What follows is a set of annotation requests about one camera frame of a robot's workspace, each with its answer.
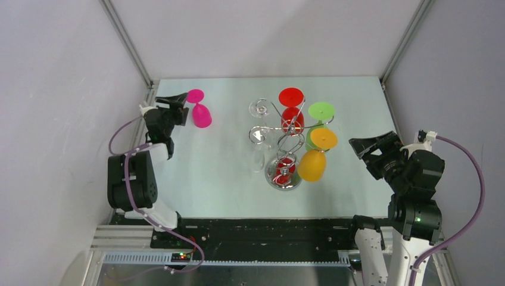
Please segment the pink wine glass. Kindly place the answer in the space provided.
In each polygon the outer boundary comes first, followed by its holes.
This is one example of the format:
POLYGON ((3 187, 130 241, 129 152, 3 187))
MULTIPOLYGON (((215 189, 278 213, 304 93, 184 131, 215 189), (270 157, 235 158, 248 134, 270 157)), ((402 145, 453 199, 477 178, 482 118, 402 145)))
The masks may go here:
POLYGON ((204 92, 200 89, 188 91, 187 102, 195 104, 192 109, 192 120, 196 127, 207 128, 212 123, 212 116, 209 109, 201 103, 204 99, 204 92))

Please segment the orange wine glass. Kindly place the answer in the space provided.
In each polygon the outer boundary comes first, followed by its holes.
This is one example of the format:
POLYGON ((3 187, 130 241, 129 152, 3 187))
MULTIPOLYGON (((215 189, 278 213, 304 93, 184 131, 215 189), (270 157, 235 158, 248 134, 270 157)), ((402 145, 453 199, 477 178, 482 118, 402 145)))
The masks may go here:
POLYGON ((338 143, 336 134, 327 128, 316 128, 310 134, 313 148, 307 151, 298 165, 298 174, 304 181, 319 181, 326 170, 326 150, 338 143))

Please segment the green wine glass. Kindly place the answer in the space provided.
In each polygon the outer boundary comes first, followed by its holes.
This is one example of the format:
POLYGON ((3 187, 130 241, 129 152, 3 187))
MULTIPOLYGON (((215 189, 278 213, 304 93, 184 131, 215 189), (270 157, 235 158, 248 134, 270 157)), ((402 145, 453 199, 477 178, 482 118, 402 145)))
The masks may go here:
POLYGON ((317 148, 311 139, 311 133, 316 129, 328 128, 328 122, 331 122, 334 119, 335 108, 332 104, 327 102, 315 102, 309 106, 308 114, 314 120, 317 120, 317 123, 315 123, 313 126, 310 126, 308 129, 305 140, 306 151, 317 148))

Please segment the clear wine glass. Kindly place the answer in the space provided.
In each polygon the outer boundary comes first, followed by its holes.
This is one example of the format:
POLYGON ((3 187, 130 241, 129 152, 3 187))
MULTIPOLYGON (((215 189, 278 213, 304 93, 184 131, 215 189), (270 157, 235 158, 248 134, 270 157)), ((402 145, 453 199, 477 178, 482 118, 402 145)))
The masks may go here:
POLYGON ((249 106, 250 115, 254 118, 253 132, 262 134, 265 138, 270 135, 267 119, 273 112, 272 104, 265 98, 260 98, 253 101, 249 106))

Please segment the clear champagne flute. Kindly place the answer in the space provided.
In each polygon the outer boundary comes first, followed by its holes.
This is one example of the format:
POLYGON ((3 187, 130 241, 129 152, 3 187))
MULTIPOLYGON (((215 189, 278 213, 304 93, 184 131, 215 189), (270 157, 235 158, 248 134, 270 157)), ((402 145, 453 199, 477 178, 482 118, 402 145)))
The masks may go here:
POLYGON ((252 153, 250 157, 250 168, 253 172, 261 172, 264 167, 265 155, 264 146, 266 138, 262 131, 255 130, 250 134, 250 142, 252 145, 252 153))

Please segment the red wine glass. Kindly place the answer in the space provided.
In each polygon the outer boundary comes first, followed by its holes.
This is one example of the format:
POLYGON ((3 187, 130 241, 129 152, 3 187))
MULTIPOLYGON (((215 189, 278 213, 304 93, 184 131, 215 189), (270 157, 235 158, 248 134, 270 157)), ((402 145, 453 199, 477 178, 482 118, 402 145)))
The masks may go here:
POLYGON ((304 115, 299 106, 304 102, 303 92, 295 87, 283 89, 279 94, 279 102, 286 107, 281 115, 281 127, 284 133, 288 132, 288 126, 294 120, 294 134, 300 134, 304 130, 304 115))

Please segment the chrome wine glass rack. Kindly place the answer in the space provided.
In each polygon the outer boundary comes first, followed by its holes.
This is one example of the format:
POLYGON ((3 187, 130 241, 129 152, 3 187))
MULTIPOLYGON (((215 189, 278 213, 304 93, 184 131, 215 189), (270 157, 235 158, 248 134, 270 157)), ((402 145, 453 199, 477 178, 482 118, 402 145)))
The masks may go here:
MULTIPOLYGON (((306 100, 299 106, 301 112, 305 106, 306 100)), ((301 158, 307 152, 305 140, 310 126, 305 124, 303 132, 294 134, 294 120, 288 126, 288 132, 284 133, 281 127, 281 115, 277 106, 272 103, 273 112, 280 118, 278 127, 271 127, 270 135, 266 137, 264 146, 265 162, 263 171, 266 181, 274 188, 287 191, 300 185, 303 179, 298 174, 298 165, 301 158)), ((252 133, 254 126, 249 130, 248 136, 252 133)))

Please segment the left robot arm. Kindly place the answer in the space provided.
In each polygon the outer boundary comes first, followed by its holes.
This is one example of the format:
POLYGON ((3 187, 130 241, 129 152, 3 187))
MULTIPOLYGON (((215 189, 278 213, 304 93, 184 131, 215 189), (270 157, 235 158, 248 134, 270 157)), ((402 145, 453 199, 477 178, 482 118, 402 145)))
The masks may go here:
POLYGON ((137 214, 159 231, 167 230, 165 240, 174 248, 186 245, 188 232, 178 226, 180 214, 158 198, 155 167, 173 156, 172 132, 186 124, 188 95, 155 97, 154 105, 141 104, 138 118, 147 128, 145 142, 123 153, 110 151, 107 162, 109 205, 137 214))

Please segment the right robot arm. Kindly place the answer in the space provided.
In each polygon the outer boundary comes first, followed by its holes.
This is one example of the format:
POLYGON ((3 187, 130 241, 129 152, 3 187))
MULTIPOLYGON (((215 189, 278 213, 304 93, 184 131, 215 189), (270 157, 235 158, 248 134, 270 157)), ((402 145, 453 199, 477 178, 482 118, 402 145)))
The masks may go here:
POLYGON ((391 131, 372 138, 351 138, 356 156, 369 173, 383 179, 393 194, 388 206, 392 225, 392 258, 386 265, 382 230, 377 219, 355 215, 346 233, 350 247, 358 249, 364 285, 421 283, 428 262, 422 254, 438 241, 442 215, 433 196, 445 161, 432 152, 434 131, 420 130, 415 143, 404 145, 391 131))

